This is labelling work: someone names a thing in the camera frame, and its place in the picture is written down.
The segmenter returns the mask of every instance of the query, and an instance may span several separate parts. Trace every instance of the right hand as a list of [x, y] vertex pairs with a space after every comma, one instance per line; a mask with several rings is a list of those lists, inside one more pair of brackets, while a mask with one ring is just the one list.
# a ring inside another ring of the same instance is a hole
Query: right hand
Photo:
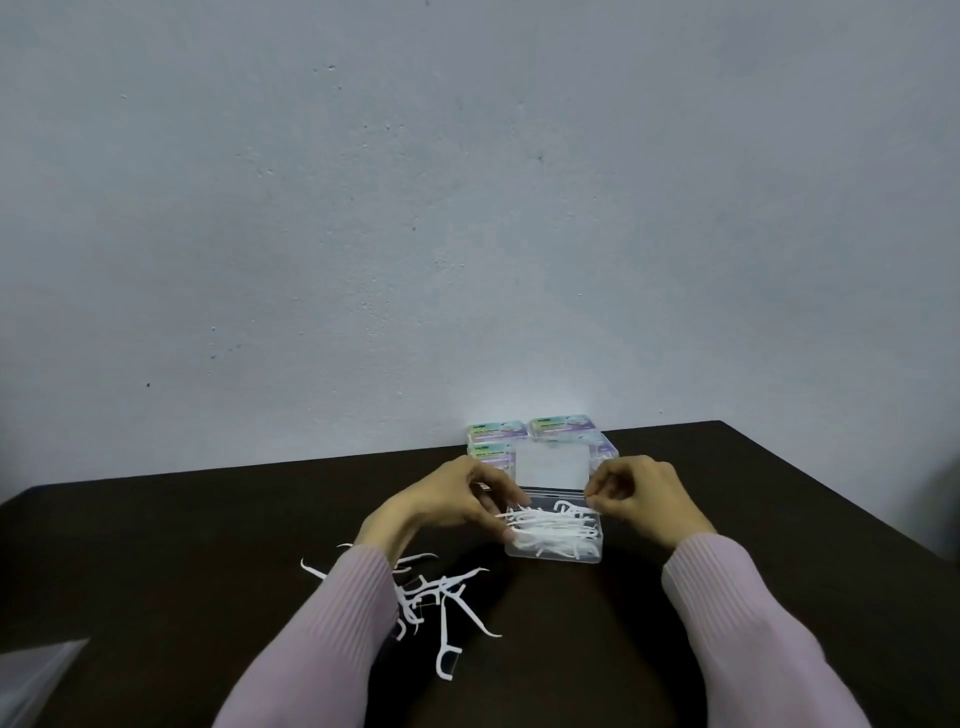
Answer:
[[584, 496], [597, 513], [622, 519], [667, 548], [695, 533], [716, 533], [673, 466], [647, 455], [604, 460]]

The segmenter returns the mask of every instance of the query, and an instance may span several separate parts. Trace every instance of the wrist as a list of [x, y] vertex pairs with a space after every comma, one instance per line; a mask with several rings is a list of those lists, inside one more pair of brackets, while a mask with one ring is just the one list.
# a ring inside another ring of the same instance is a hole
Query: wrist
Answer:
[[378, 548], [391, 566], [396, 564], [420, 528], [416, 510], [399, 495], [388, 498], [367, 516], [354, 540], [357, 546]]

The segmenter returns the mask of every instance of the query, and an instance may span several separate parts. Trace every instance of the label on box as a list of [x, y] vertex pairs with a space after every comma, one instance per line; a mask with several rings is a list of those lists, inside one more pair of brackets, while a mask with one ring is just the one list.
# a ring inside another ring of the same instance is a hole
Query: label on box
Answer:
[[507, 443], [481, 443], [479, 445], [469, 445], [467, 454], [475, 457], [482, 463], [493, 465], [501, 471], [510, 471], [513, 455], [510, 445]]
[[512, 437], [526, 437], [527, 425], [520, 420], [506, 423], [484, 423], [467, 428], [467, 439], [472, 443], [485, 443], [490, 440], [506, 440]]
[[516, 484], [523, 490], [582, 492], [590, 479], [587, 443], [565, 440], [517, 440]]
[[553, 435], [557, 432], [576, 432], [579, 430], [596, 429], [596, 426], [587, 415], [566, 415], [563, 417], [537, 417], [530, 421], [534, 432], [542, 435]]

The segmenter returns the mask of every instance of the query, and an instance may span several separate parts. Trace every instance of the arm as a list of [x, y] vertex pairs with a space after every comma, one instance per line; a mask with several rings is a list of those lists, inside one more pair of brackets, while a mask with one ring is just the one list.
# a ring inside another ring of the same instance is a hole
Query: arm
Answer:
[[[479, 480], [492, 490], [483, 492]], [[494, 515], [498, 500], [529, 502], [507, 475], [465, 456], [387, 500], [247, 668], [214, 728], [362, 725], [370, 668], [396, 624], [396, 560], [425, 525], [471, 521], [510, 539], [512, 531]]]
[[215, 728], [363, 725], [367, 677], [395, 623], [391, 565], [354, 546], [247, 668]]
[[662, 584], [704, 674], [711, 728], [869, 726], [813, 635], [770, 594], [743, 547], [716, 534], [673, 466], [608, 460], [586, 496], [676, 549]]
[[735, 541], [699, 534], [663, 568], [707, 686], [711, 728], [869, 726], [816, 638], [767, 590]]

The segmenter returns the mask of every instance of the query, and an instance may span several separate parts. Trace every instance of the left hand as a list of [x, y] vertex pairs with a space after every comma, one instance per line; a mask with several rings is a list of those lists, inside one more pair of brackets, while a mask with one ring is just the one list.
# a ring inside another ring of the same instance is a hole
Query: left hand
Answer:
[[[480, 487], [481, 482], [490, 488], [488, 492]], [[391, 564], [395, 564], [417, 531], [426, 525], [474, 522], [501, 541], [510, 541], [513, 531], [496, 514], [503, 506], [529, 502], [527, 495], [506, 473], [461, 455], [373, 511], [361, 526], [354, 543], [376, 546]]]

